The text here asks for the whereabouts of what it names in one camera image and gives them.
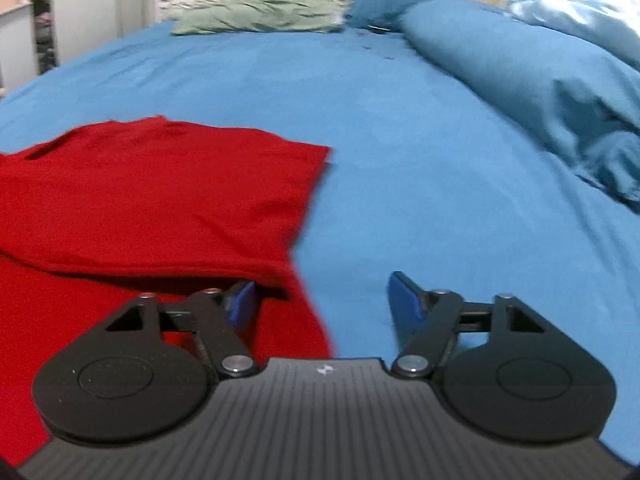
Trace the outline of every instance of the mattress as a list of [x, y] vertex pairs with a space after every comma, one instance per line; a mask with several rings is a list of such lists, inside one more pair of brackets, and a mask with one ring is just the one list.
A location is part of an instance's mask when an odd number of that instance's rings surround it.
[[329, 145], [294, 256], [338, 355], [398, 352], [385, 293], [394, 270], [468, 301], [512, 292], [612, 371], [618, 401], [603, 440], [640, 461], [638, 216], [399, 34], [176, 38], [171, 26], [12, 92], [0, 102], [0, 150], [158, 114]]

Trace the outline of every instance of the white cabinet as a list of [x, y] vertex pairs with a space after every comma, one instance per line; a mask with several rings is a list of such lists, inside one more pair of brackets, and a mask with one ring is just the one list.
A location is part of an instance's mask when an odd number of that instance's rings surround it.
[[50, 0], [59, 64], [100, 48], [144, 23], [144, 0]]
[[31, 4], [0, 12], [0, 75], [6, 91], [38, 75]]

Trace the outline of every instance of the gray ribbed panel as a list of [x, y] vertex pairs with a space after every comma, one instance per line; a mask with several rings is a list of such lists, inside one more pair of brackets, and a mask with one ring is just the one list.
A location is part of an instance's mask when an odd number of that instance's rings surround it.
[[[321, 374], [324, 365], [333, 371]], [[53, 440], [28, 480], [622, 480], [628, 467], [594, 440], [507, 446], [454, 420], [428, 384], [378, 360], [272, 359], [222, 383], [174, 433], [122, 449]]]

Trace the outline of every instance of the silver pin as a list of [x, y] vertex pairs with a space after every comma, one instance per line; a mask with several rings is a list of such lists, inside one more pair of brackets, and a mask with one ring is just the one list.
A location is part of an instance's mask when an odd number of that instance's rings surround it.
[[242, 373], [254, 366], [254, 360], [247, 355], [229, 355], [222, 359], [222, 367], [227, 372]]
[[403, 372], [412, 374], [423, 372], [429, 367], [428, 359], [414, 354], [403, 355], [396, 361], [396, 364]]

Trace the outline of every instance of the white logo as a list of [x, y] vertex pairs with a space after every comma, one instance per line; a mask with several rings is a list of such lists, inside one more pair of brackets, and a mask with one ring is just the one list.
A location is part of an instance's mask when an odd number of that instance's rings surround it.
[[316, 368], [316, 370], [319, 374], [322, 374], [326, 377], [327, 375], [334, 373], [335, 368], [331, 365], [323, 365]]

